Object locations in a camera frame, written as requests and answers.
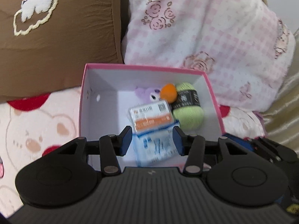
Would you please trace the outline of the green yarn ball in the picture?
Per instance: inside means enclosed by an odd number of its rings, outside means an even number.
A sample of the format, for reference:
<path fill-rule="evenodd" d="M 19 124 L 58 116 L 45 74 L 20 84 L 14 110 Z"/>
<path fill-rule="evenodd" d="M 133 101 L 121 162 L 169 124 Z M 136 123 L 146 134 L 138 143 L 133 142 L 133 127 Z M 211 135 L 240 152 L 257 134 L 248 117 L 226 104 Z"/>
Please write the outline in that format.
<path fill-rule="evenodd" d="M 179 121 L 182 130 L 191 131 L 200 127 L 204 120 L 204 111 L 200 105 L 198 93 L 190 83 L 176 85 L 177 98 L 172 103 L 172 114 Z"/>

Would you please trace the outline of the blue wet wipes pack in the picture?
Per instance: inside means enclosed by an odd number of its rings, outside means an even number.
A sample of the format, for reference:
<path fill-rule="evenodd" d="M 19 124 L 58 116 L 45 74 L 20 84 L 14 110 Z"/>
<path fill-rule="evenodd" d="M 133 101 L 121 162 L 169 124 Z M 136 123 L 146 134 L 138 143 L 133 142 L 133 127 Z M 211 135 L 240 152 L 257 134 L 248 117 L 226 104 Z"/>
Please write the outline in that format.
<path fill-rule="evenodd" d="M 175 126 L 180 126 L 178 121 L 143 133 L 133 133 L 132 143 L 138 167 L 151 166 L 178 155 L 172 138 Z"/>

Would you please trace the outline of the clear orange-labelled plastic case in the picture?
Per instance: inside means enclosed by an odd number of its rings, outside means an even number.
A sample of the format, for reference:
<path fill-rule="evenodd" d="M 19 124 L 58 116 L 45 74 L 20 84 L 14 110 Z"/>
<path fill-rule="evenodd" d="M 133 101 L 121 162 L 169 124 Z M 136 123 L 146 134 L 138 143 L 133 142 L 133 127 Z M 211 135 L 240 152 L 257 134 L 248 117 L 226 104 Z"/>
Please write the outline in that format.
<path fill-rule="evenodd" d="M 165 100 L 132 107 L 129 109 L 129 115 L 136 133 L 143 133 L 174 122 L 169 104 Z"/>

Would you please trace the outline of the orange makeup sponge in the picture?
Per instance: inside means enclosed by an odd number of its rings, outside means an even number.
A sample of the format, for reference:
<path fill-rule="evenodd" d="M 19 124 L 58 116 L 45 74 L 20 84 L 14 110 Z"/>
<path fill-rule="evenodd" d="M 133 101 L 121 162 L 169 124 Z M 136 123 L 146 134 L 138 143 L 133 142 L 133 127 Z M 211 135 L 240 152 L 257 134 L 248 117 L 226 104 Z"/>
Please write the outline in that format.
<path fill-rule="evenodd" d="M 160 90 L 160 98 L 168 102 L 168 104 L 172 104 L 177 99 L 177 90 L 174 84 L 166 84 Z"/>

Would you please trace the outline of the purple Kuromi plush toy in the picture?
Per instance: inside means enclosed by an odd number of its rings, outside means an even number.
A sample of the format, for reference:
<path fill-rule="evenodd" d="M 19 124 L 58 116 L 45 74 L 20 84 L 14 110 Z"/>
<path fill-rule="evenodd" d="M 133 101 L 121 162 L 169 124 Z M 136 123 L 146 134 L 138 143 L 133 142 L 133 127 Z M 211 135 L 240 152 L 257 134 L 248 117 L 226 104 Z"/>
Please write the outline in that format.
<path fill-rule="evenodd" d="M 159 88 L 137 87 L 134 92 L 138 98 L 138 105 L 150 104 L 161 100 Z"/>

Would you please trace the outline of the olive satin curtain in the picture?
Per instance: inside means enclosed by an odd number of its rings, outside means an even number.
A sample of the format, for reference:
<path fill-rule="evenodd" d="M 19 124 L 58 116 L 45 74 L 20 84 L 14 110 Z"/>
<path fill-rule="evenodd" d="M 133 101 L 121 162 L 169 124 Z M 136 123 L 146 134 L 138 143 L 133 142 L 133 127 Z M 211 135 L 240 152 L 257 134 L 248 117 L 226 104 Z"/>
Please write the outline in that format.
<path fill-rule="evenodd" d="M 262 115 L 268 138 L 298 153 L 298 31 L 294 36 L 296 48 L 288 74 L 277 99 Z"/>

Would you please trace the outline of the pink cardboard box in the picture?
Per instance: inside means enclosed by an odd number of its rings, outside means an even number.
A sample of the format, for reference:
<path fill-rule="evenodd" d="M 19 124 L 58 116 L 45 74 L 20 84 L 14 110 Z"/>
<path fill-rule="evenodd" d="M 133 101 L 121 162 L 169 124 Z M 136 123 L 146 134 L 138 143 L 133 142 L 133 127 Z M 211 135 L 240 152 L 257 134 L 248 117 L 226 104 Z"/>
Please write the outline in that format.
<path fill-rule="evenodd" d="M 179 109 L 190 112 L 176 119 L 171 104 L 160 98 L 162 88 L 190 85 L 192 90 L 177 94 Z M 224 133 L 219 106 L 207 75 L 201 71 L 133 66 L 124 64 L 87 64 L 84 71 L 80 136 L 98 141 L 105 135 L 118 135 L 131 126 L 133 135 L 118 158 L 125 167 L 182 167 L 186 157 L 178 154 L 172 131 L 179 126 L 187 135 L 200 135 L 217 141 Z"/>

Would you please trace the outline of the red bear print blanket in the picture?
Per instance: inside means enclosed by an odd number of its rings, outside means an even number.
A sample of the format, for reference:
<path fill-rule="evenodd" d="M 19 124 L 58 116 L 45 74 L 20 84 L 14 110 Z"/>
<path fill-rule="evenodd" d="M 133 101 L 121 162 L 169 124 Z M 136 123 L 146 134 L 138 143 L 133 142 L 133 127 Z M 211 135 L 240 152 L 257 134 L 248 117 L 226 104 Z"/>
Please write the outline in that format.
<path fill-rule="evenodd" d="M 1 104 L 1 214 L 11 216 L 22 202 L 17 172 L 79 136 L 81 87 Z M 133 106 L 138 98 L 133 93 Z M 254 112 L 219 106 L 224 131 L 239 138 L 266 136 Z"/>

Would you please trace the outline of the pink checked pillow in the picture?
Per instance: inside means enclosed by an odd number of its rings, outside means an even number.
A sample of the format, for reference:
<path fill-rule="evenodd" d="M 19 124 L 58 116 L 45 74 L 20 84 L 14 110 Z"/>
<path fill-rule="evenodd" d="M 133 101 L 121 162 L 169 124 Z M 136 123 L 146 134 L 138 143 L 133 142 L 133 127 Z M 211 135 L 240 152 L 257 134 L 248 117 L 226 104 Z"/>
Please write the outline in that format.
<path fill-rule="evenodd" d="M 205 72 L 220 105 L 263 112 L 295 38 L 262 0 L 129 0 L 124 62 Z"/>

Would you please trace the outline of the brown pillow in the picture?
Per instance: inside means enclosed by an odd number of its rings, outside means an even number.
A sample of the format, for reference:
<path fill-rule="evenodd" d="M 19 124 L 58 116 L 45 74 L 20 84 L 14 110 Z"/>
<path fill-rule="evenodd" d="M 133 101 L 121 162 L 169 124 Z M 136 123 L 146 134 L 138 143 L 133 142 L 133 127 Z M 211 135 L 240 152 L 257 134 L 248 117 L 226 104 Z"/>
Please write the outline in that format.
<path fill-rule="evenodd" d="M 79 86 L 121 64 L 121 0 L 1 0 L 1 101 Z"/>

